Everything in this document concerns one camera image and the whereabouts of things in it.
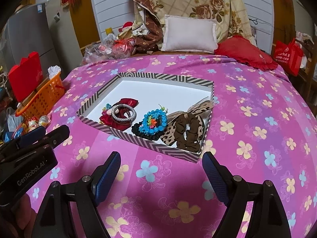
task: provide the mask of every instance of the black scrunchie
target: black scrunchie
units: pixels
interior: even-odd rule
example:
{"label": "black scrunchie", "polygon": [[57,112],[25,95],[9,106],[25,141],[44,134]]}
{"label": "black scrunchie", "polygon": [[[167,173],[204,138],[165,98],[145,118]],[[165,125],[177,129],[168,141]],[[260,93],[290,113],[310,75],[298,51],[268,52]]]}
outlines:
{"label": "black scrunchie", "polygon": [[157,133],[155,133],[154,135],[147,135],[143,132],[140,132],[138,130],[138,128],[142,125],[142,122],[136,123],[131,127],[131,131],[133,134],[135,134],[136,136],[143,138],[143,139],[147,139],[147,140],[155,140],[157,141],[160,136],[162,136],[164,134],[164,130],[163,131],[159,131]]}
{"label": "black scrunchie", "polygon": [[[184,132],[186,125],[190,125],[190,129],[186,131],[186,140]],[[181,114],[175,120],[174,138],[178,149],[188,150],[190,152],[198,152],[200,144],[198,142],[198,119],[191,113]]]}

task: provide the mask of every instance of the basket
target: basket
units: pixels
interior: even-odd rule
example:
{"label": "basket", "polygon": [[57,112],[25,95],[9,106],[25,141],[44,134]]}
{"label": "basket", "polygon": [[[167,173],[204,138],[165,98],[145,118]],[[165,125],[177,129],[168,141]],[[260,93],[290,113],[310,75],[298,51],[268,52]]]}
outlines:
{"label": "basket", "polygon": [[61,73],[59,72],[54,78],[49,80],[25,107],[16,110],[15,115],[21,115],[25,120],[33,116],[40,118],[43,115],[47,115],[65,93],[60,75]]}

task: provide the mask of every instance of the gray braided bangle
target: gray braided bangle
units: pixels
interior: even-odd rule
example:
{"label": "gray braided bangle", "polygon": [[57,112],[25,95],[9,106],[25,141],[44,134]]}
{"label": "gray braided bangle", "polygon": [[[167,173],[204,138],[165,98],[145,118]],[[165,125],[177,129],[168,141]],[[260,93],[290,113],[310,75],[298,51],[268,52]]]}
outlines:
{"label": "gray braided bangle", "polygon": [[[125,108],[128,108],[131,112],[132,112],[132,116],[130,116],[129,118],[119,118],[115,115],[115,111],[120,108],[120,107],[125,107]],[[119,104],[119,105],[115,105],[112,107],[112,111],[111,111],[111,116],[112,118],[115,120],[115,121],[118,121],[118,122],[127,122],[127,121],[130,121],[132,122],[136,116],[137,116],[137,113],[136,111],[134,110],[133,107],[127,105],[127,104]]]}

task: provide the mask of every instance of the red velvet bow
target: red velvet bow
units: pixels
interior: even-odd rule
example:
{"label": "red velvet bow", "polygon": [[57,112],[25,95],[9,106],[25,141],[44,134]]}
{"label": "red velvet bow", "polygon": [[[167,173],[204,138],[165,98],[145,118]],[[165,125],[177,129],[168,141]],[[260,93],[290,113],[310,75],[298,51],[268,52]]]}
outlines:
{"label": "red velvet bow", "polygon": [[[114,105],[118,105],[118,104],[126,104],[129,105],[131,107],[135,107],[138,103],[138,100],[135,100],[133,98],[122,98],[118,103],[115,103]],[[119,108],[119,113],[116,114],[116,116],[118,118],[127,118],[124,113],[127,113],[129,111],[129,109],[127,108]],[[131,127],[131,122],[123,122],[123,123],[119,123],[116,122],[111,115],[106,114],[107,110],[102,112],[102,116],[99,118],[100,121],[102,121],[105,125],[110,126],[112,128],[115,128],[117,130],[120,131],[125,131],[126,129]]]}

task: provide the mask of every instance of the pink floral bedsheet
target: pink floral bedsheet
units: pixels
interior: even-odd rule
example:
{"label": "pink floral bedsheet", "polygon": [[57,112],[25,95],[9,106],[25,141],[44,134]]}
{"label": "pink floral bedsheet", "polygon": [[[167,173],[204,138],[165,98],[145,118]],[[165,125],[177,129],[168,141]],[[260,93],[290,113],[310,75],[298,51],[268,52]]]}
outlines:
{"label": "pink floral bedsheet", "polygon": [[[270,179],[282,199],[292,237],[316,220],[317,122],[279,66],[262,72],[220,56],[160,55],[74,69],[70,89],[56,103],[48,131],[67,124],[70,137],[55,149],[58,165],[29,190],[37,211],[49,184],[76,182],[107,159],[122,165],[107,200],[98,207],[112,237],[211,238],[225,206],[197,164],[98,131],[76,116],[78,108],[119,72],[182,74],[215,82],[215,108],[204,151],[246,181]],[[248,205],[238,237],[248,228]],[[78,214],[74,218],[83,237]]]}

